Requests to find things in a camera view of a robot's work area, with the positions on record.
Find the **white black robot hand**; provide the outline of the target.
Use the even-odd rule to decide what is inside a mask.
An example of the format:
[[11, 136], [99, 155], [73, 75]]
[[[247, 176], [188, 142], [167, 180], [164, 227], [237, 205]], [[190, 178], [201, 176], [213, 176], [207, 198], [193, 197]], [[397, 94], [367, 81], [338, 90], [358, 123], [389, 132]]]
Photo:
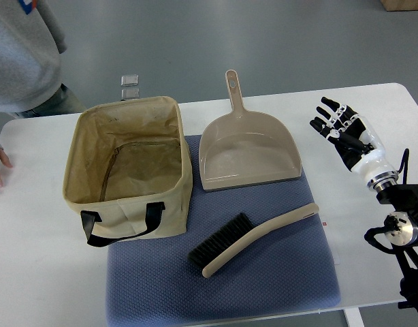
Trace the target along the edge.
[[310, 125], [334, 145], [347, 169], [372, 191], [395, 185], [398, 172], [387, 161], [385, 147], [369, 122], [346, 104], [327, 97], [321, 103], [324, 107], [317, 107], [318, 115]]

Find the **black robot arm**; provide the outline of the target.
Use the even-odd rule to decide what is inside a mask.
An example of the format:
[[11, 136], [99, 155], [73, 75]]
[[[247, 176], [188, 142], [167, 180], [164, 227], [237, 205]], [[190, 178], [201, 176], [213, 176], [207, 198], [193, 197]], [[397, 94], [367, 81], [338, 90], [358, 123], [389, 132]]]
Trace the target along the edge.
[[396, 257], [403, 276], [400, 295], [405, 298], [398, 308], [418, 312], [418, 184], [407, 183], [409, 154], [405, 149], [399, 170], [384, 172], [368, 182], [379, 203], [392, 205], [394, 211], [386, 216], [383, 226], [370, 228], [364, 239]]

